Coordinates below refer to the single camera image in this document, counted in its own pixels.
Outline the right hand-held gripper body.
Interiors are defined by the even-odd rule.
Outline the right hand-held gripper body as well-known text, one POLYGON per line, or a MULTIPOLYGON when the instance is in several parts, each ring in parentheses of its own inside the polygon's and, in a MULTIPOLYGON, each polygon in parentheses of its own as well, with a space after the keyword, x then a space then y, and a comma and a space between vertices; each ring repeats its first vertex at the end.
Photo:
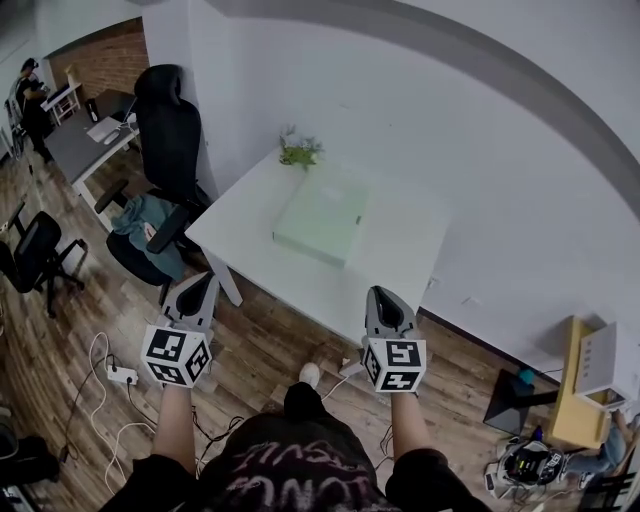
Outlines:
POLYGON ((361 364, 378 393, 414 393, 427 368, 427 343, 415 330, 366 335, 361 364))

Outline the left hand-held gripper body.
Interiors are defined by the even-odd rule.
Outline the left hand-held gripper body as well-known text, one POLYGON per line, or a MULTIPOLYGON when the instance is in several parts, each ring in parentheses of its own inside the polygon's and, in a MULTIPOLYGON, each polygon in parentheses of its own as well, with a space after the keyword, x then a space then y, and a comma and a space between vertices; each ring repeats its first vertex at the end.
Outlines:
POLYGON ((146 327, 141 361, 156 382, 193 388, 212 360, 203 333, 157 325, 146 327))

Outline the pale green box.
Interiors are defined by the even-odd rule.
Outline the pale green box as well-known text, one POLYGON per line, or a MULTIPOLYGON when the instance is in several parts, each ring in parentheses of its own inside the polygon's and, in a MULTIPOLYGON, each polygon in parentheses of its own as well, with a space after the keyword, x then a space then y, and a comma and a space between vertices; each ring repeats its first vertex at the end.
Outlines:
POLYGON ((369 185, 345 171, 310 171, 275 223, 272 238, 342 269, 359 235, 369 196, 369 185))

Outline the person's left forearm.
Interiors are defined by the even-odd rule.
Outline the person's left forearm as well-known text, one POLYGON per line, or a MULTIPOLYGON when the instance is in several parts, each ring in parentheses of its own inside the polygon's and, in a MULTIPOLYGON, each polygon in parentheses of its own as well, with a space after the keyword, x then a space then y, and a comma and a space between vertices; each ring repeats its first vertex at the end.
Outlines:
POLYGON ((172 459, 190 475, 196 475, 192 397, 189 388, 167 385, 163 389, 151 453, 172 459))

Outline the person's right forearm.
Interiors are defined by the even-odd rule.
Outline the person's right forearm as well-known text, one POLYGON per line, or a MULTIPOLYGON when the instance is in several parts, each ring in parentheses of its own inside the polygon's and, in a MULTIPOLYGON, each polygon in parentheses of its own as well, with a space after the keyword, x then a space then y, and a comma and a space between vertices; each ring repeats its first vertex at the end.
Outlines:
POLYGON ((432 448, 428 428, 415 394, 392 394, 391 414, 395 463, 409 453, 426 452, 432 448))

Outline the white square table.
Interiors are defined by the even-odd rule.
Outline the white square table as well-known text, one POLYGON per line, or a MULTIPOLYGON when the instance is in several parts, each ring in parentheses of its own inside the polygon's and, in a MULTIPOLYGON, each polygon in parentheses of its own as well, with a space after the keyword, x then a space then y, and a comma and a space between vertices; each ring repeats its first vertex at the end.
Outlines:
POLYGON ((380 285, 419 309, 444 240, 450 216, 426 189, 355 169, 371 196, 346 265, 328 263, 285 248, 273 227, 306 177, 284 166, 273 150, 224 192, 186 235, 203 251, 229 300, 243 298, 238 273, 332 333, 361 345, 366 295, 380 285))

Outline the white power strip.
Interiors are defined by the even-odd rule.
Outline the white power strip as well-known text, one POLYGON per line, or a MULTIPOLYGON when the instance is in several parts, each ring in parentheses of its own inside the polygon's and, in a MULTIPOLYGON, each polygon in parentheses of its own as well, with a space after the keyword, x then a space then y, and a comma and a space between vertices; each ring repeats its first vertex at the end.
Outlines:
POLYGON ((138 373, 131 368, 107 365, 107 378, 109 381, 135 386, 138 382, 138 373))

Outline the teal jacket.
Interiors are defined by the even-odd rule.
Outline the teal jacket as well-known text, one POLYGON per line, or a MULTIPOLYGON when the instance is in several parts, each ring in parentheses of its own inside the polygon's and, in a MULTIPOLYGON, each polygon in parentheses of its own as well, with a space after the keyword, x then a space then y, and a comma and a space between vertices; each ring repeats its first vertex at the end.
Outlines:
POLYGON ((184 277, 186 265, 174 242, 170 242, 158 254, 147 249, 150 241, 147 228, 150 227, 157 234, 174 209, 175 205, 169 201, 143 194, 129 199, 122 213, 113 217, 111 223, 113 232, 123 235, 157 270, 180 281, 184 277))

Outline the person's black trouser leg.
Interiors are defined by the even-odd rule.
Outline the person's black trouser leg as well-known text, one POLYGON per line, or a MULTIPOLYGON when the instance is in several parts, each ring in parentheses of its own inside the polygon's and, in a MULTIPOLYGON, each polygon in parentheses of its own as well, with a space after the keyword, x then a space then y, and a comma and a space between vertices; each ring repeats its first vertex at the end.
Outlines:
POLYGON ((328 417, 320 395, 306 382, 292 385, 284 399, 284 416, 294 422, 315 421, 328 417))

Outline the person's black printed shirt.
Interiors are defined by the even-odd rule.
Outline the person's black printed shirt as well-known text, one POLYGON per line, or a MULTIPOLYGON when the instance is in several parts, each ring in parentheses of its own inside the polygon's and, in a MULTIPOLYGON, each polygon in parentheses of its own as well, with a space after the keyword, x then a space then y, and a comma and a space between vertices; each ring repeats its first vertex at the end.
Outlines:
POLYGON ((359 439, 333 417, 244 422, 223 451, 191 476, 151 455, 100 512, 491 512, 433 449, 394 464, 385 488, 359 439))

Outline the black mesh office chair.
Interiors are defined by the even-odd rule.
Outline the black mesh office chair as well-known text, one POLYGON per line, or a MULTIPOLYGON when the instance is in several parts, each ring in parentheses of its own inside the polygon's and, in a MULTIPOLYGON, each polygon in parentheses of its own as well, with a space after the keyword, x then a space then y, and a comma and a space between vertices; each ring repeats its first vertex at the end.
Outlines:
POLYGON ((60 277, 74 283, 80 290, 84 289, 81 280, 64 270, 63 261, 76 246, 87 251, 87 244, 82 239, 75 239, 59 253, 56 249, 62 236, 59 224, 49 214, 40 211, 29 225, 24 227, 20 220, 24 206, 25 201, 22 200, 5 224, 7 230, 17 230, 20 240, 14 251, 11 251, 5 242, 0 241, 0 274, 3 274, 21 294, 33 290, 42 292, 42 286, 46 285, 46 311, 51 319, 55 319, 55 278, 60 277))

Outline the white and black floor device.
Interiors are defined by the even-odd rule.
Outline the white and black floor device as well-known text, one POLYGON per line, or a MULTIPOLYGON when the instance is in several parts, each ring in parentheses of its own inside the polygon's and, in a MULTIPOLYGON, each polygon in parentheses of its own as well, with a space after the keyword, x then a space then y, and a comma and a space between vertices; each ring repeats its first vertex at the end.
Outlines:
POLYGON ((558 478, 567 459, 560 449, 519 437, 500 441, 496 457, 485 468, 484 484, 486 491, 497 499, 509 492, 548 486, 558 478))

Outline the black high-back office chair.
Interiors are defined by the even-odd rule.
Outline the black high-back office chair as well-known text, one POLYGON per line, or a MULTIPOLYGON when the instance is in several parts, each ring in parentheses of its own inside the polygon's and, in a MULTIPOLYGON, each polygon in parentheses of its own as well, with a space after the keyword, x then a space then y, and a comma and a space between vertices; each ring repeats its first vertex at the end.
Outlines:
MULTIPOLYGON (((185 231, 213 200, 198 184, 201 117, 196 106, 181 97, 181 77, 182 68, 175 64, 154 65, 143 71, 134 86, 134 111, 143 173, 153 186, 144 194, 175 205, 157 234, 147 228, 150 238, 147 249, 158 254, 174 242, 186 265, 184 256, 199 252, 200 247, 186 237, 185 231)), ((114 182, 97 200, 95 211, 101 213, 112 203, 123 211, 132 199, 124 194, 128 184, 126 179, 114 182)), ((179 282, 157 270, 123 235, 115 234, 113 228, 106 245, 129 273, 160 289, 160 303, 165 301, 170 286, 179 282)))

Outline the potted flower plant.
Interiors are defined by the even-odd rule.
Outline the potted flower plant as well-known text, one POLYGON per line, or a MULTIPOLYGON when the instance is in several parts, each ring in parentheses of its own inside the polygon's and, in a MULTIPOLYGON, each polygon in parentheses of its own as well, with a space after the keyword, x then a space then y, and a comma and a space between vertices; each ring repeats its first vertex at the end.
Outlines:
POLYGON ((317 163, 324 151, 323 145, 314 137, 299 137, 295 125, 286 125, 279 134, 279 162, 286 166, 300 166, 307 171, 317 163))

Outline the grey table with white legs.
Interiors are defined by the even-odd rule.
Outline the grey table with white legs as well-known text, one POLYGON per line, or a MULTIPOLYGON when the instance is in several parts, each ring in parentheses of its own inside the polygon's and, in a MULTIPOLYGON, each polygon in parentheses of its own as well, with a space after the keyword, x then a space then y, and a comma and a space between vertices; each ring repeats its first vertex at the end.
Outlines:
POLYGON ((135 122, 127 121, 134 109, 136 97, 132 94, 106 90, 96 99, 99 122, 94 123, 89 113, 81 109, 45 139, 55 163, 74 192, 89 206, 107 232, 112 229, 105 212, 97 213, 97 199, 86 181, 120 150, 128 149, 138 136, 135 122))

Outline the yellow cabinet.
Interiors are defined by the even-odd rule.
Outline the yellow cabinet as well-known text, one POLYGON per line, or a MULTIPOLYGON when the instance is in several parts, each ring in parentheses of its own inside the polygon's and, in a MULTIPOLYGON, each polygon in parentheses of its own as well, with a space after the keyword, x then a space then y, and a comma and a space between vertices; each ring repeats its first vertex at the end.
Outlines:
POLYGON ((565 321, 567 344, 558 397, 548 424, 547 435, 556 443, 574 448, 598 449, 606 440, 610 416, 574 394, 578 374, 581 339, 593 332, 579 317, 565 321))

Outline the white box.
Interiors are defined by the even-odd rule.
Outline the white box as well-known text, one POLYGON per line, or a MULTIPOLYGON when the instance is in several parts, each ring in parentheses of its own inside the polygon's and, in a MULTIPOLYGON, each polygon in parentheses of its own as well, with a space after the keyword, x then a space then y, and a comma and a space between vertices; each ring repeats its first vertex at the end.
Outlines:
POLYGON ((580 340, 574 394, 603 411, 640 397, 640 345, 618 322, 580 340))

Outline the white shelf unit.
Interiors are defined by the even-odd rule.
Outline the white shelf unit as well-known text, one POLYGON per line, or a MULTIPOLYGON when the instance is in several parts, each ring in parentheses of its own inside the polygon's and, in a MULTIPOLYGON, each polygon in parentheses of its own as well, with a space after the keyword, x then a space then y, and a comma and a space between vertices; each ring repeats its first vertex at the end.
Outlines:
POLYGON ((57 126, 80 109, 78 90, 81 87, 81 83, 67 85, 41 104, 42 110, 52 117, 57 126))

